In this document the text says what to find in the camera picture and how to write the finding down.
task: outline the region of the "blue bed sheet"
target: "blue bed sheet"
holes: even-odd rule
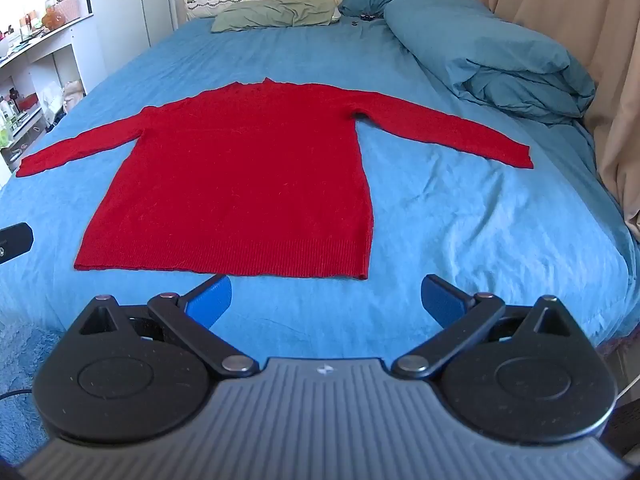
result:
[[[40,147],[145,105],[265,77],[378,91],[457,114],[530,145],[535,169],[359,122],[375,218],[369,279],[230,277],[230,307],[212,330],[260,361],[392,359],[440,329],[420,304],[420,282],[434,272],[510,303],[556,294],[595,344],[628,333],[640,319],[639,251],[596,180],[589,134],[577,124],[549,127],[460,101],[423,71],[383,20],[352,21],[224,34],[210,34],[210,20],[188,23],[93,90]],[[180,118],[167,127],[175,130],[178,158],[188,149]],[[12,178],[0,192],[0,223],[26,221],[35,238],[30,253],[0,267],[0,322],[66,328],[95,294],[144,303],[164,290],[185,293],[207,277],[73,270],[84,229],[132,146]],[[215,197],[204,200],[213,205]],[[188,214],[180,196],[167,196],[166,207],[168,214]]]

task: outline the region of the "sweater sleeve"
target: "sweater sleeve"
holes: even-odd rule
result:
[[[533,168],[528,146],[483,124],[376,92],[347,92],[351,114],[365,114],[398,137],[434,142],[516,168]]]
[[[139,114],[88,130],[77,137],[61,140],[33,155],[27,156],[20,164],[16,176],[30,176],[45,170],[57,168],[72,160],[85,158],[105,150],[112,150],[137,139],[141,134],[152,110],[144,108]]]

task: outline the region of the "green pillow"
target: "green pillow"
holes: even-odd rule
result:
[[[251,0],[220,12],[211,31],[329,25],[339,16],[334,0]]]

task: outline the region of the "black circular mount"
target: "black circular mount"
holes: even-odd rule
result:
[[[115,333],[67,334],[33,392],[47,429],[63,438],[125,444],[165,433],[202,405],[209,378],[190,352]]]
[[[597,354],[570,338],[532,337],[480,344],[455,357],[441,390],[464,422],[523,444],[592,434],[606,421],[616,387]]]

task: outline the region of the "black cable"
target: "black cable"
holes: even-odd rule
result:
[[[9,397],[13,397],[16,395],[30,394],[30,393],[31,393],[30,388],[25,388],[23,390],[14,390],[12,392],[7,392],[5,394],[0,395],[0,400],[8,399]]]

